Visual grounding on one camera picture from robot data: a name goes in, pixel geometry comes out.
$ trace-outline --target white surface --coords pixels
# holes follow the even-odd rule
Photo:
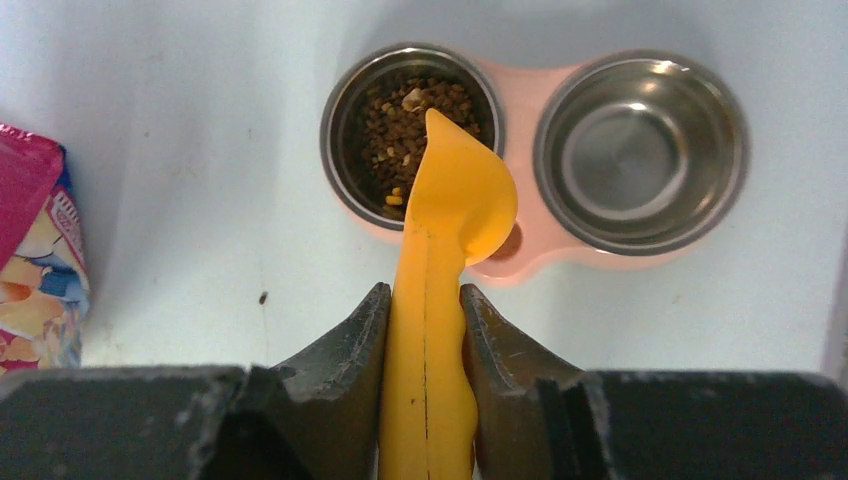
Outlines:
[[[848,220],[844,0],[6,0],[0,19],[0,121],[70,153],[96,288],[86,364],[275,363],[392,280],[397,249],[342,211],[317,137],[340,73],[403,39],[524,66],[669,49],[741,99],[749,182],[701,248],[487,289],[559,355],[819,371],[844,328],[830,322]]]

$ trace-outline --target pet food bag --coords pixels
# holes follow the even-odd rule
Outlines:
[[[65,150],[0,124],[0,375],[78,367],[88,301]]]

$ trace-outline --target kibble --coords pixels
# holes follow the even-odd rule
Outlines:
[[[480,125],[471,96],[458,83],[399,75],[391,82],[370,88],[366,95],[362,160],[385,200],[383,211],[402,219],[427,146],[427,109],[438,109],[478,140]]]

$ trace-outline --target yellow scoop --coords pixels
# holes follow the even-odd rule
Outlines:
[[[477,406],[462,366],[459,275],[512,229],[515,183],[436,110],[404,221],[380,406],[380,480],[471,478]]]

